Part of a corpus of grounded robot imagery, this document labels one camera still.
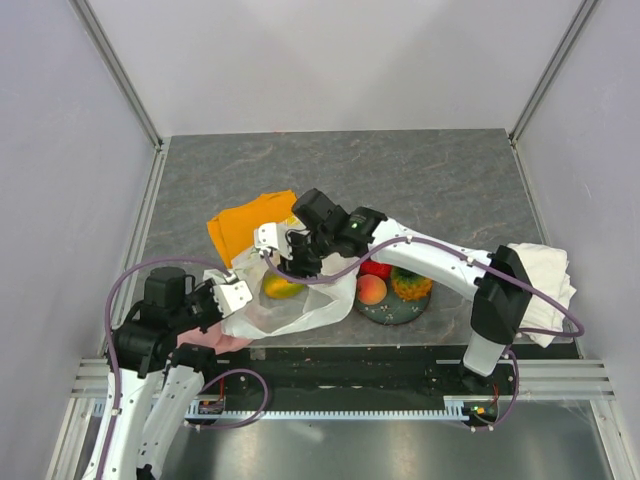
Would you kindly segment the fake red bell pepper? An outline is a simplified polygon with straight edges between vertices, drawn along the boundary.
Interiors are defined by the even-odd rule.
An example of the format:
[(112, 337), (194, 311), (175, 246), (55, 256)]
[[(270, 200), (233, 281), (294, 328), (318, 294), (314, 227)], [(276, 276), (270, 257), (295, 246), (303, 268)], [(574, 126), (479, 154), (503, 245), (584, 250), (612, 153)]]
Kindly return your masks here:
[(391, 271), (391, 265), (373, 260), (364, 261), (359, 268), (360, 275), (373, 275), (382, 280), (387, 280), (391, 276)]

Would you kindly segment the white plastic bag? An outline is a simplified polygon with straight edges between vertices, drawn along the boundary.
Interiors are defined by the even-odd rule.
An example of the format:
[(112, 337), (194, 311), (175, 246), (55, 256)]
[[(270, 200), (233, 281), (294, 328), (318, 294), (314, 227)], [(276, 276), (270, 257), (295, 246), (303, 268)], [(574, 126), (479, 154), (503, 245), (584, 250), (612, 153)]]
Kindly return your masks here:
[(276, 299), (267, 294), (267, 284), (280, 277), (255, 250), (240, 253), (232, 265), (253, 300), (222, 321), (222, 332), (230, 337), (261, 340), (328, 326), (345, 319), (354, 304), (356, 270), (332, 283), (302, 285), (295, 295)]

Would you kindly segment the fake peach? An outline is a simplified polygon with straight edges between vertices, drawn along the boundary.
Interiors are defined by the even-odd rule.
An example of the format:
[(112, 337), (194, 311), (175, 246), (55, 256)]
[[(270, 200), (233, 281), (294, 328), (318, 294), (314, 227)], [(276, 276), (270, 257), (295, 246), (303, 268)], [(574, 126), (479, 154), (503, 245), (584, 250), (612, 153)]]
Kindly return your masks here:
[(356, 299), (364, 305), (376, 305), (387, 295), (386, 282), (372, 274), (361, 275), (357, 279)]

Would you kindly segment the fake yellow green mango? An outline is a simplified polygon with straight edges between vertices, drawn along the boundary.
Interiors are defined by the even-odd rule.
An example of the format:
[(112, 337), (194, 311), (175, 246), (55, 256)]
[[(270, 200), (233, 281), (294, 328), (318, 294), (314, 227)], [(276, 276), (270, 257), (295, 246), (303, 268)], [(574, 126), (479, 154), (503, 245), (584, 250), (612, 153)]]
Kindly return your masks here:
[(271, 299), (284, 300), (292, 298), (306, 288), (303, 284), (292, 283), (275, 274), (267, 274), (262, 281), (264, 294)]

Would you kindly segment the fake fruit green leaves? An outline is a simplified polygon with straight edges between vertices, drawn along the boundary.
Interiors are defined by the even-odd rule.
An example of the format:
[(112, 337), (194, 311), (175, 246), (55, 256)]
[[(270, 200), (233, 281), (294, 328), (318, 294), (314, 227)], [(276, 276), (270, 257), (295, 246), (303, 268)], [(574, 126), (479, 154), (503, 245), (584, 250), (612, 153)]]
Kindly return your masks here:
[(390, 280), (395, 294), (406, 302), (427, 297), (433, 288), (432, 279), (396, 266), (391, 270)]

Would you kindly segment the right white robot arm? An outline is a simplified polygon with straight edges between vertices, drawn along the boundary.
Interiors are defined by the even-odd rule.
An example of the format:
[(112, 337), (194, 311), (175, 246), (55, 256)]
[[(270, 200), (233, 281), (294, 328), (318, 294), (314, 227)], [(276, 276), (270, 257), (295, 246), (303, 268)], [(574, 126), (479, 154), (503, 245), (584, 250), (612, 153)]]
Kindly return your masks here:
[(307, 283), (320, 283), (323, 260), (373, 260), (427, 277), (471, 301), (471, 336), (458, 368), (467, 392), (483, 392), (494, 381), (498, 360), (515, 338), (532, 297), (529, 276), (511, 248), (494, 252), (456, 246), (413, 231), (382, 212), (351, 212), (311, 189), (292, 207), (300, 230), (278, 227), (279, 270)]

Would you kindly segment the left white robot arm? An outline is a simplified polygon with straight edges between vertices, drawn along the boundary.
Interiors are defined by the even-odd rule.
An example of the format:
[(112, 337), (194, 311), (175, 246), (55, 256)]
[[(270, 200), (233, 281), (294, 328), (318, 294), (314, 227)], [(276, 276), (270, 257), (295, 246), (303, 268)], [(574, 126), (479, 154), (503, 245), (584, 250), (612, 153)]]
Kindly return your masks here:
[(178, 337), (222, 318), (212, 281), (197, 282), (179, 267), (151, 271), (112, 332), (105, 411), (84, 478), (161, 477), (189, 404), (220, 378), (212, 349)]

